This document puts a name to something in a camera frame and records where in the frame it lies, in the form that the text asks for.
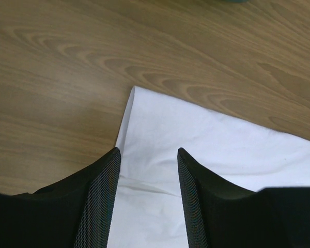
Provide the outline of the white printed t shirt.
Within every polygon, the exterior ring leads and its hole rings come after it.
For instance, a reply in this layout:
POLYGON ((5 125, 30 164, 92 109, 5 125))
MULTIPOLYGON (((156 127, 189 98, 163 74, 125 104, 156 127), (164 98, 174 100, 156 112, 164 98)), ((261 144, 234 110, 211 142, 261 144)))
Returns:
POLYGON ((133 87, 116 146, 121 169, 108 247, 187 247, 177 153, 258 191, 310 186, 310 141, 133 87))

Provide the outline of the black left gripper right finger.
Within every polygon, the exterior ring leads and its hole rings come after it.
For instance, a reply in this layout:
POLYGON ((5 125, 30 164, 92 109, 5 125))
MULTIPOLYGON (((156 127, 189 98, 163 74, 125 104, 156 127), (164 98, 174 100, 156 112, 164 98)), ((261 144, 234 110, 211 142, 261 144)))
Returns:
POLYGON ((189 247, 310 247, 310 187, 253 192, 177 153, 189 247))

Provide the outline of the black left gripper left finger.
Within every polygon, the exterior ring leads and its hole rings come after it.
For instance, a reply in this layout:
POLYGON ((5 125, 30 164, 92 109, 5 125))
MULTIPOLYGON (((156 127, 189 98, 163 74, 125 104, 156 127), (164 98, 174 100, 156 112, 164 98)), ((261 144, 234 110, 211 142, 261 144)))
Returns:
POLYGON ((0 247, 106 247, 120 164, 113 148, 34 193, 0 193, 0 247))

